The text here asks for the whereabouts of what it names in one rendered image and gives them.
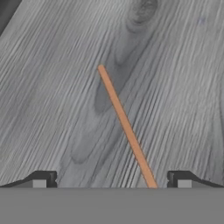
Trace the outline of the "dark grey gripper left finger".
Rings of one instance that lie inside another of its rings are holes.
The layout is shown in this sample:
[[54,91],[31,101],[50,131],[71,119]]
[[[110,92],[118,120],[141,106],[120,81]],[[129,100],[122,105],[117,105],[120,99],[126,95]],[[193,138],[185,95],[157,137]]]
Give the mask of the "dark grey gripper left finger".
[[56,171],[34,171],[27,177],[2,185],[4,188],[22,187],[22,188],[56,188]]

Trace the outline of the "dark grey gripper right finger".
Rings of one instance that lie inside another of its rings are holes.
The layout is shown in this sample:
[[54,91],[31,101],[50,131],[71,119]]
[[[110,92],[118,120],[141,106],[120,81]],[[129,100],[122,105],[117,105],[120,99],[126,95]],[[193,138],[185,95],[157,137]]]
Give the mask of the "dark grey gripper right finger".
[[223,188],[223,185],[198,178],[191,171],[168,171],[167,180],[168,188]]

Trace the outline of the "orange straw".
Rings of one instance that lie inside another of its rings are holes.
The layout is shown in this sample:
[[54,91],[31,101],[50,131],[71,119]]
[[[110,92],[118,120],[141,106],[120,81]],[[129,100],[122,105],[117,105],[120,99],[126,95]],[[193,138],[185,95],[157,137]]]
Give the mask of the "orange straw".
[[123,109],[123,105],[121,104],[121,101],[116,93],[116,90],[112,84],[111,79],[109,78],[109,75],[106,71],[105,66],[99,65],[97,67],[97,70],[98,70],[99,75],[101,76],[101,80],[104,84],[104,87],[106,88],[106,90],[108,92],[109,99],[111,100],[111,103],[115,109],[115,112],[120,121],[122,129],[128,139],[129,145],[133,151],[133,154],[134,154],[135,159],[139,165],[139,168],[141,170],[141,173],[143,175],[143,178],[145,180],[147,187],[148,188],[157,188],[158,184],[157,184],[156,180],[154,179],[151,168],[148,165],[148,162],[146,160],[144,152],[143,152],[143,150],[137,140],[137,137],[131,127],[129,118],[127,117],[127,115]]

